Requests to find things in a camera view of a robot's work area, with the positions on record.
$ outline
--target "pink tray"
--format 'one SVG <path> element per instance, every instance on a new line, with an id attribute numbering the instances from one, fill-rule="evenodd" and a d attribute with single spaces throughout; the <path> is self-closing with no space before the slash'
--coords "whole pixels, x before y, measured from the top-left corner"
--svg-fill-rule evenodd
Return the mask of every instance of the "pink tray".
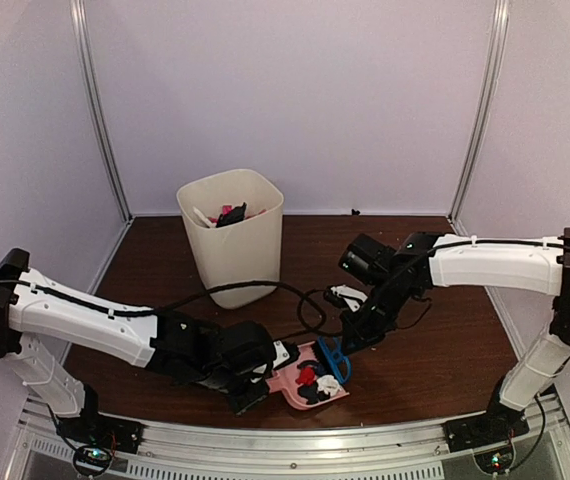
<path id="1" fill-rule="evenodd" d="M 296 383 L 296 380 L 301 374 L 301 371 L 298 369 L 298 365 L 307 360 L 318 361 L 316 355 L 314 355 L 314 351 L 312 350 L 313 344 L 314 342 L 299 345 L 298 350 L 301 354 L 300 357 L 298 357 L 298 360 L 291 365 L 283 367 L 280 370 L 276 370 L 273 374 L 274 376 L 267 379 L 269 393 L 283 392 L 283 396 L 285 397 L 285 400 L 287 400 L 287 403 L 297 410 L 309 410 L 315 407 L 322 407 L 323 405 L 327 405 L 330 402 L 334 402 L 349 395 L 349 392 L 341 387 L 340 391 L 333 397 L 323 402 L 315 403 L 314 405 L 308 405 L 307 399 L 298 394 L 298 387 L 300 387 L 300 385 Z"/>

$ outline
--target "brown wooden surface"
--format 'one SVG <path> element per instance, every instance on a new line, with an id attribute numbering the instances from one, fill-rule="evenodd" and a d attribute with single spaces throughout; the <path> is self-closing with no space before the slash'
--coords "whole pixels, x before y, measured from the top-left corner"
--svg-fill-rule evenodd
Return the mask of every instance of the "brown wooden surface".
<path id="1" fill-rule="evenodd" d="M 358 233 L 397 246 L 415 231 L 449 231 L 440 217 L 285 217 L 282 280 L 300 289 L 348 283 L 337 262 Z M 139 218 L 125 238 L 99 295 L 157 306 L 202 289 L 180 218 Z M 315 428 L 382 425 L 456 415 L 485 408 L 498 378 L 514 364 L 507 336 L 482 288 L 429 292 L 432 310 L 416 327 L 353 355 L 351 395 L 324 408 L 298 412 L 279 395 L 236 418 L 218 393 L 173 387 L 169 377 L 135 368 L 106 354 L 74 346 L 67 368 L 92 385 L 108 413 L 192 425 L 238 428 Z M 209 298 L 185 311 L 223 325 L 252 319 L 276 338 L 300 329 L 296 298 L 276 291 L 236 311 Z M 328 312 L 333 308 L 325 304 Z M 422 305 L 408 304 L 399 325 Z M 336 319 L 326 328 L 338 327 Z"/>

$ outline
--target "white backdrop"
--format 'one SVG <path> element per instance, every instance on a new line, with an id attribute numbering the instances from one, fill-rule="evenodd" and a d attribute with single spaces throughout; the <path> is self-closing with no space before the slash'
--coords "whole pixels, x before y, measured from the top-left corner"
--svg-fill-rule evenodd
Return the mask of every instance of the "white backdrop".
<path id="1" fill-rule="evenodd" d="M 68 0 L 0 0 L 0 260 L 22 247 L 34 267 L 86 290 L 120 229 Z M 0 362 L 0 471 L 26 395 Z"/>
<path id="2" fill-rule="evenodd" d="M 446 213 L 493 11 L 492 0 L 88 0 L 132 211 L 175 214 L 180 185 L 247 167 L 290 213 Z"/>
<path id="3" fill-rule="evenodd" d="M 570 2 L 513 2 L 497 96 L 461 220 L 483 236 L 540 237 L 570 226 Z M 529 345 L 551 301 L 501 291 Z M 570 364 L 557 385 L 570 418 Z"/>

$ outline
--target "white plastic bin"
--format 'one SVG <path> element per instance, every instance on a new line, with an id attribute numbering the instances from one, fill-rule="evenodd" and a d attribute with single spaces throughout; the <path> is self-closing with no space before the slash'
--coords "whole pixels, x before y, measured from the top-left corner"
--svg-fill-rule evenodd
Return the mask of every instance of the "white plastic bin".
<path id="1" fill-rule="evenodd" d="M 248 280 L 279 280 L 283 194 L 253 170 L 230 170 L 189 183 L 178 190 L 189 243 L 205 288 Z M 194 207 L 218 217 L 223 205 L 247 203 L 246 215 L 266 212 L 240 223 L 207 228 Z M 223 308 L 239 308 L 274 291 L 250 287 L 219 292 L 212 299 Z"/>

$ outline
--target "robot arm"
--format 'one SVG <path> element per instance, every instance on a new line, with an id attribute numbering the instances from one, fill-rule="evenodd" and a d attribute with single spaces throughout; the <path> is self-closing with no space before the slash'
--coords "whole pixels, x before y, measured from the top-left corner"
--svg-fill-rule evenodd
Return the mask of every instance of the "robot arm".
<path id="1" fill-rule="evenodd" d="M 28 263 L 19 249 L 0 263 L 0 281 L 15 282 L 0 285 L 0 359 L 49 404 L 63 437 L 109 448 L 114 436 L 118 450 L 135 452 L 142 427 L 100 415 L 96 392 L 69 375 L 34 334 L 108 353 L 178 385 L 217 390 L 237 414 L 268 395 L 265 379 L 295 354 L 255 322 L 223 328 L 179 312 L 156 315 L 57 284 Z"/>
<path id="2" fill-rule="evenodd" d="M 341 314 L 341 348 L 346 355 L 381 341 L 396 328 L 405 302 L 434 287 L 497 286 L 555 297 L 552 320 L 499 380 L 487 412 L 446 424 L 452 451 L 487 444 L 488 439 L 504 440 L 510 430 L 519 433 L 521 412 L 570 359 L 570 228 L 560 238 L 538 240 L 417 233 L 399 250 L 361 235 L 339 265 L 361 282 L 374 285 L 360 307 L 352 305 Z M 526 425 L 520 427 L 520 433 L 527 432 Z"/>

